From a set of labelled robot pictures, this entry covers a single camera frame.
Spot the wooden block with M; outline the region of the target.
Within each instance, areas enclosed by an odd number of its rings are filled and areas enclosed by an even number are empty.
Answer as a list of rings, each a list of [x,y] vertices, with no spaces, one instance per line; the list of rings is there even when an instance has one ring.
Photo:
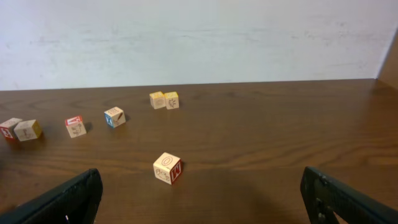
[[[164,152],[153,163],[153,168],[157,179],[172,185],[182,174],[183,162],[181,158]]]

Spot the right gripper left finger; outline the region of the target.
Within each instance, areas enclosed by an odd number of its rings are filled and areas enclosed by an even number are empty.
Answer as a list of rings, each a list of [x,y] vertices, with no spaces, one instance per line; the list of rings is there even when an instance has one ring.
[[[89,169],[1,215],[1,224],[95,222],[103,194],[98,169]]]

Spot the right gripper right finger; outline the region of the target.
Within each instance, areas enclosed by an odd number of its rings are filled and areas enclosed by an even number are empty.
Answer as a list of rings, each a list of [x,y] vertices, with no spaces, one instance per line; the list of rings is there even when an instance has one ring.
[[[314,167],[306,167],[300,192],[311,224],[397,223],[397,211]]]

